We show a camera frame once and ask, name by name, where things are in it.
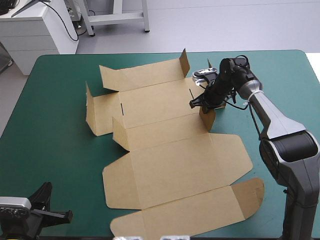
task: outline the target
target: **gray floor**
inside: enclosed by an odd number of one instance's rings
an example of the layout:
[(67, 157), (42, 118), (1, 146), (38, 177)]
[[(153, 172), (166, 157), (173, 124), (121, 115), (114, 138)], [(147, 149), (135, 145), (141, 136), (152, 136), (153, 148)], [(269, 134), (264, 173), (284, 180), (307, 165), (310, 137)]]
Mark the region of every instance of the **gray floor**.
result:
[[(113, 1), (87, 0), (96, 14)], [(299, 49), (320, 53), (320, 0), (148, 0), (144, 24), (96, 26), (80, 36), (77, 54)], [(141, 0), (123, 0), (125, 12)], [(0, 136), (27, 80), (16, 65), (0, 74)]]

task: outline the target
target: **cabinet drawer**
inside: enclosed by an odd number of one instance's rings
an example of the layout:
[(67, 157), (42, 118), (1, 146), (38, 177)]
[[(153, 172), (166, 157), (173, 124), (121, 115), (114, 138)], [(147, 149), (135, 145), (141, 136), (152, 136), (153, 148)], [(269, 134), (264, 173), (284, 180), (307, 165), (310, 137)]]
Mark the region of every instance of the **cabinet drawer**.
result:
[(29, 75), (38, 57), (59, 54), (58, 50), (8, 51), (21, 72)]
[(43, 20), (0, 21), (0, 37), (50, 35)]
[(0, 36), (7, 51), (56, 50), (51, 36)]

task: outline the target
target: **cardboard box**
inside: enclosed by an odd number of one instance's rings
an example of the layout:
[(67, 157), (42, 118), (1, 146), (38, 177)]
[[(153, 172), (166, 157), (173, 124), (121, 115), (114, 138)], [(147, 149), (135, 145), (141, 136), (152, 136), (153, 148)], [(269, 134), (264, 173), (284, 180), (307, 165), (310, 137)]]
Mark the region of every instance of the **cardboard box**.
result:
[[(113, 132), (129, 151), (103, 170), (106, 203), (142, 210), (116, 218), (115, 236), (199, 234), (243, 221), (262, 202), (261, 180), (230, 186), (252, 162), (239, 136), (208, 133), (214, 111), (190, 108), (203, 89), (185, 78), (189, 68), (184, 50), (178, 59), (144, 66), (100, 66), (103, 86), (118, 92), (93, 97), (87, 86), (91, 130), (97, 136)], [(191, 227), (190, 217), (203, 214)]]

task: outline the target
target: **green tabletop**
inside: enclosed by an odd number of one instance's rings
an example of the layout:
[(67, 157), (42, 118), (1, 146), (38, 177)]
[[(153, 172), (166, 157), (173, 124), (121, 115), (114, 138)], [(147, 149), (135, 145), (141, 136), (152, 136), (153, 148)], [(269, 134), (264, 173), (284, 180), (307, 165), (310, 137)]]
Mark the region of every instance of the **green tabletop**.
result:
[[(218, 66), (222, 58), (247, 55), (264, 93), (289, 117), (303, 123), (320, 140), (320, 85), (306, 55), (298, 50), (193, 52), (191, 70)], [(180, 53), (47, 55), (29, 76), (0, 138), (0, 196), (27, 197), (43, 182), (52, 182), (52, 211), (71, 209), (71, 224), (53, 226), (42, 235), (111, 236), (110, 221), (132, 210), (110, 209), (105, 203), (103, 168), (126, 151), (112, 134), (96, 137), (85, 122), (87, 81), (94, 96), (103, 89), (99, 65), (119, 69), (178, 58)], [(265, 183), (261, 208), (250, 219), (201, 237), (279, 237), (285, 194), (259, 155), (258, 136), (249, 110), (217, 111), (211, 130), (240, 135), (253, 162), (244, 181), (259, 177)], [(318, 211), (313, 236), (320, 237)]]

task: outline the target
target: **cardboard flap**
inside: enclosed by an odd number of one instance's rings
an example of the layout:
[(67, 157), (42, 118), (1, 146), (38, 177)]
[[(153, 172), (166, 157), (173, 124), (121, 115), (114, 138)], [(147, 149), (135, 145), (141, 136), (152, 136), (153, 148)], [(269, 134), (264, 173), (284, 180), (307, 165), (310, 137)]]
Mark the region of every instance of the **cardboard flap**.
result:
[(190, 69), (186, 50), (177, 59), (136, 67), (112, 69), (100, 66), (103, 87), (119, 92), (182, 80)]
[(102, 172), (106, 205), (109, 208), (139, 209), (140, 200), (130, 153), (119, 158)]
[(183, 49), (182, 54), (179, 57), (179, 60), (180, 60), (180, 65), (181, 65), (181, 69), (183, 72), (183, 76), (186, 77), (189, 70), (190, 70), (190, 65), (189, 65), (186, 49)]
[(118, 143), (125, 150), (130, 151), (129, 140), (127, 135), (127, 130), (125, 127), (117, 121), (114, 117), (112, 118), (113, 124), (113, 140)]
[(135, 213), (113, 219), (110, 223), (110, 229), (112, 229), (113, 233), (124, 233), (124, 235), (118, 235), (119, 237), (146, 236), (142, 211), (137, 211)]
[(88, 123), (91, 131), (95, 135), (97, 135), (94, 97), (91, 95), (91, 92), (90, 92), (90, 89), (88, 87), (87, 82), (85, 83), (85, 87), (86, 87), (86, 117), (85, 117), (85, 121)]
[[(234, 151), (230, 151), (229, 141), (235, 147)], [(127, 182), (136, 184), (140, 206), (134, 209), (150, 208), (234, 182), (252, 169), (250, 158), (242, 148), (241, 139), (236, 135), (205, 133), (137, 149), (126, 155), (130, 156), (132, 164), (126, 165), (132, 167), (133, 174), (117, 177), (116, 181), (122, 186)], [(103, 172), (104, 179), (114, 178), (121, 172), (123, 161), (120, 158), (119, 163), (117, 160), (107, 166)], [(107, 190), (107, 203), (112, 201), (113, 208), (132, 208), (130, 197), (119, 195), (119, 188), (111, 181), (104, 180), (104, 188)]]
[(214, 158), (219, 159), (227, 185), (241, 178), (253, 168), (248, 152), (240, 136), (234, 134), (209, 134)]
[(265, 193), (264, 182), (260, 178), (253, 178), (231, 187), (244, 218), (248, 219), (256, 213), (262, 204)]
[[(231, 186), (225, 186), (118, 217), (112, 221), (111, 231), (116, 237), (159, 240), (165, 235), (193, 236), (241, 222), (245, 217), (238, 201), (244, 205), (259, 202), (263, 197), (263, 182), (252, 179), (235, 186), (236, 192)], [(242, 191), (243, 197), (238, 200), (238, 193)], [(250, 213), (254, 214), (259, 206), (255, 205)]]
[(128, 87), (126, 86), (128, 85), (128, 82), (129, 86), (131, 87), (137, 86), (134, 82), (130, 81), (130, 79), (127, 79), (126, 75), (121, 70), (114, 70), (101, 65), (99, 65), (99, 68), (102, 78), (102, 85), (105, 89), (114, 91), (125, 90)]
[(204, 114), (202, 107), (200, 107), (199, 116), (201, 117), (206, 130), (209, 132), (215, 122), (216, 112), (214, 110), (210, 110), (207, 114)]

